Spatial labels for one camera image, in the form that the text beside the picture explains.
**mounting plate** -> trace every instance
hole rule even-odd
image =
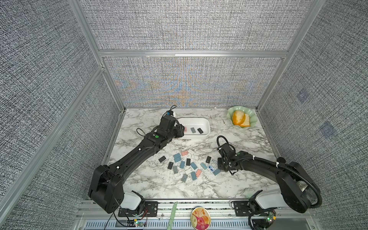
[[[233,201],[236,216],[249,216],[251,209],[248,207],[249,201]],[[267,213],[261,213],[259,216],[268,216]]]
[[[157,216],[157,207],[158,207],[158,202],[157,201],[146,201],[144,203],[144,207],[148,209],[148,212],[147,212],[146,216],[148,216],[148,217],[156,217]],[[134,216],[133,214],[135,214],[135,211],[130,210],[130,209],[123,209],[123,210],[120,209],[119,213],[118,213],[118,217],[125,217],[124,212],[127,214],[128,217],[139,217],[139,216]]]

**gray fabric wall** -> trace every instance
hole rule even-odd
[[[80,0],[100,50],[287,50],[312,0]],[[280,59],[106,58],[127,106],[255,107]]]
[[[67,0],[0,6],[0,199],[97,63]]]
[[[312,0],[80,0],[100,49],[287,50]]]
[[[366,229],[368,1],[327,0],[261,110],[280,154],[320,187],[323,228]]]
[[[70,229],[119,113],[100,77],[1,229]]]
[[[106,57],[126,106],[255,107],[280,58]]]

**green plate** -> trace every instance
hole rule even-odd
[[[233,113],[236,110],[240,110],[240,111],[243,111],[244,113],[248,114],[249,119],[250,119],[251,128],[255,126],[255,124],[258,121],[257,115],[255,114],[255,112],[253,112],[253,110],[248,109],[247,107],[243,107],[243,106],[234,106],[234,107],[231,107],[230,109],[227,110],[226,118],[229,119],[232,124],[233,124],[233,118],[232,118]]]

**white rectangular container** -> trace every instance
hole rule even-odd
[[[204,139],[211,132],[209,121],[206,118],[183,117],[179,118],[178,121],[187,128],[187,131],[184,132],[184,136],[181,137],[181,139]],[[195,128],[195,133],[192,133],[191,128]],[[199,128],[203,131],[202,134],[198,132]]]

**round tin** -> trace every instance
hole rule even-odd
[[[205,208],[196,207],[190,215],[190,222],[193,228],[197,230],[206,230],[211,224],[211,217]]]

